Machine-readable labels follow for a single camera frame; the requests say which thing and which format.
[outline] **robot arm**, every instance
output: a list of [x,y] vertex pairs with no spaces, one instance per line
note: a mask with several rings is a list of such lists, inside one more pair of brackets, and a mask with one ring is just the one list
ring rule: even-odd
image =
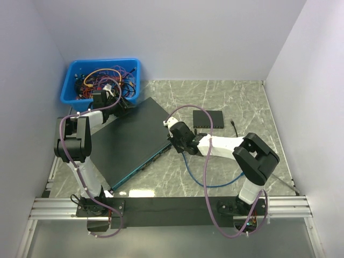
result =
[[[110,97],[105,90],[100,90],[95,91],[93,97],[93,108],[98,109],[111,105],[117,100],[118,96]],[[102,185],[96,178],[96,173],[94,171],[95,166],[90,159],[92,151],[91,129],[97,125],[105,123],[109,118],[109,115],[113,114],[116,117],[120,117],[132,107],[133,105],[130,102],[121,98],[119,103],[111,109],[94,111],[66,120],[63,132],[64,142],[72,159],[78,165],[88,190],[94,197],[99,197],[102,194]],[[73,171],[81,190],[81,196],[89,198],[86,191],[83,189],[74,166],[69,162],[61,146],[59,133],[61,119],[62,118],[58,118],[56,123],[54,146],[55,155],[62,158],[63,162],[65,162]]]
[[[178,153],[206,156],[210,147],[210,135],[194,134],[188,126],[174,117],[163,123],[169,130],[168,139]],[[267,179],[280,161],[278,155],[256,134],[228,138],[212,136],[213,156],[235,159],[246,176],[239,199],[251,205]]]

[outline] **colorful wires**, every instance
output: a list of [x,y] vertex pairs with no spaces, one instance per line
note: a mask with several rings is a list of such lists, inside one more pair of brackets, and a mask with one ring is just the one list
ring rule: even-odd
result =
[[114,66],[112,68],[96,69],[88,75],[75,74],[74,88],[77,93],[77,99],[93,98],[93,91],[102,90],[105,86],[107,90],[116,94],[118,93],[118,88],[114,81],[120,85],[123,97],[134,97],[136,95],[136,81],[133,72],[136,69],[134,67],[127,72],[121,66]]

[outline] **black base board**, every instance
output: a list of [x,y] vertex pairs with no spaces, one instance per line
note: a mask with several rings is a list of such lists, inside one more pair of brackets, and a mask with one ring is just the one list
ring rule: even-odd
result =
[[[233,227],[233,216],[247,216],[248,209],[238,207],[236,197],[209,197],[214,217],[220,227]],[[204,197],[107,198],[106,204],[123,212],[124,227],[212,225]],[[257,216],[265,213],[264,200],[256,206]],[[77,217],[96,217],[78,209]],[[113,213],[111,228],[118,228],[120,218]]]

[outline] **marble floor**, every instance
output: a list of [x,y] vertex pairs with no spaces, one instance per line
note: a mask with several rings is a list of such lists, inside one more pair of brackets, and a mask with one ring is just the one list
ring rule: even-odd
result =
[[[277,129],[261,81],[143,81],[139,101],[152,97],[167,112],[180,105],[194,104],[207,110],[222,110],[225,128],[214,129],[213,135],[235,137],[230,124],[233,119],[239,136],[254,132],[280,157],[274,171],[287,184],[292,185],[291,175],[278,137]],[[174,115],[192,128],[192,109],[184,108]],[[105,125],[92,130],[100,130]],[[187,154],[189,167],[200,182],[203,176],[204,158]],[[105,189],[109,186],[95,168],[97,178]],[[224,184],[241,173],[234,160],[211,157],[207,169],[208,185]],[[235,196],[239,193],[244,177],[223,188],[209,189],[210,196]],[[292,196],[295,192],[276,177],[271,176],[265,189],[271,196]],[[66,164],[59,162],[54,174],[50,198],[66,198],[80,191],[73,173]],[[114,193],[115,196],[181,197],[204,196],[203,188],[196,184],[187,172],[183,157],[171,149],[140,171]]]

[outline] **purple cable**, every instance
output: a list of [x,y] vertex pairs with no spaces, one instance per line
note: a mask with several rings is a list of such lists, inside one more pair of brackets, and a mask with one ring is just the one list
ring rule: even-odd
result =
[[263,189],[261,190],[256,199],[254,200],[253,204],[252,204],[252,207],[247,215],[247,218],[245,220],[245,223],[243,224],[243,226],[241,227],[241,229],[235,234],[235,235],[228,235],[226,234],[220,227],[219,225],[217,224],[216,220],[215,220],[215,217],[214,217],[214,214],[211,210],[211,206],[210,206],[210,201],[209,201],[209,197],[208,197],[208,191],[207,191],[207,187],[206,187],[206,169],[207,169],[207,166],[208,166],[208,162],[209,162],[209,158],[210,158],[210,153],[211,153],[211,148],[212,148],[212,139],[211,139],[211,136],[213,134],[213,120],[211,119],[211,116],[209,115],[208,112],[206,112],[202,107],[200,106],[196,106],[196,105],[182,105],[178,108],[176,108],[174,111],[172,111],[172,113],[167,117],[166,121],[176,112],[178,111],[179,109],[182,109],[182,108],[186,108],[186,107],[192,107],[192,108],[197,108],[197,109],[200,109],[202,110],[209,118],[209,121],[210,121],[210,139],[209,139],[209,150],[208,150],[208,153],[206,155],[206,158],[205,158],[205,162],[204,162],[204,169],[203,169],[203,189],[204,189],[204,197],[205,197],[205,202],[206,202],[206,207],[208,209],[208,212],[209,212],[209,215],[210,215],[210,218],[214,224],[214,226],[218,229],[218,231],[226,238],[237,238],[238,236],[240,236],[240,234],[245,230],[245,227],[246,227],[246,224],[248,223],[252,213],[253,213],[253,210],[258,202],[258,199],[260,197],[260,195],[264,192],[264,195],[265,195],[265,214],[264,214],[264,218],[263,218],[263,221],[262,223],[260,223],[260,225],[255,229],[253,230],[252,232],[250,232],[249,234],[253,234],[255,232],[257,232],[261,226],[263,225],[263,223],[265,222],[266,220],[266,217],[268,215],[268,194],[267,192]]
[[[116,85],[117,85],[117,87],[118,87],[118,89],[119,89],[119,96],[121,96],[122,90],[121,90],[121,88],[120,88],[118,82],[115,81],[115,83],[116,83]],[[64,118],[62,118],[62,120],[61,120],[61,122],[60,122],[60,127],[59,127],[59,131],[60,131],[60,140],[61,140],[61,145],[62,145],[62,148],[63,148],[63,150],[64,150],[64,153],[66,154],[66,157],[68,158],[68,160],[73,164],[74,168],[76,168],[77,175],[78,175],[78,177],[80,178],[80,182],[81,182],[81,184],[82,184],[82,187],[85,189],[87,195],[88,195],[88,196],[90,197],[90,199],[93,200],[96,204],[101,205],[102,207],[105,207],[105,208],[107,208],[107,209],[113,211],[113,212],[116,213],[116,214],[119,216],[119,218],[120,218],[120,225],[119,225],[119,228],[118,228],[114,233],[112,233],[112,234],[110,234],[110,235],[97,235],[97,234],[95,234],[95,233],[93,233],[93,232],[90,232],[91,235],[93,235],[93,236],[95,236],[95,237],[97,237],[97,238],[109,238],[109,237],[112,237],[112,236],[116,235],[116,234],[123,228],[123,224],[124,224],[124,222],[123,222],[123,217],[122,217],[122,215],[121,215],[121,213],[120,213],[119,211],[117,211],[116,209],[114,209],[114,208],[112,208],[112,207],[110,207],[110,206],[107,206],[107,205],[104,204],[104,203],[101,203],[101,202],[95,200],[94,197],[91,195],[90,191],[89,191],[88,188],[87,188],[87,185],[85,184],[84,178],[83,178],[82,175],[81,175],[81,172],[80,172],[80,170],[79,170],[79,167],[77,166],[77,164],[75,163],[75,161],[71,158],[71,156],[70,156],[70,154],[69,154],[69,152],[68,152],[68,150],[67,150],[66,143],[65,143],[65,140],[64,140],[64,138],[63,138],[63,125],[64,125],[65,121],[66,121],[68,118],[82,116],[83,114],[87,114],[87,113],[90,113],[90,112],[102,111],[102,110],[105,110],[105,109],[110,109],[110,108],[114,107],[114,106],[119,102],[119,100],[120,100],[120,97],[119,97],[119,98],[116,100],[116,102],[113,103],[112,105],[106,106],[106,107],[102,107],[102,108],[100,108],[100,109],[93,109],[93,110],[91,110],[91,111],[85,111],[85,112],[82,112],[82,113],[79,113],[79,114],[71,114],[71,115],[69,115],[69,116],[65,116]]]

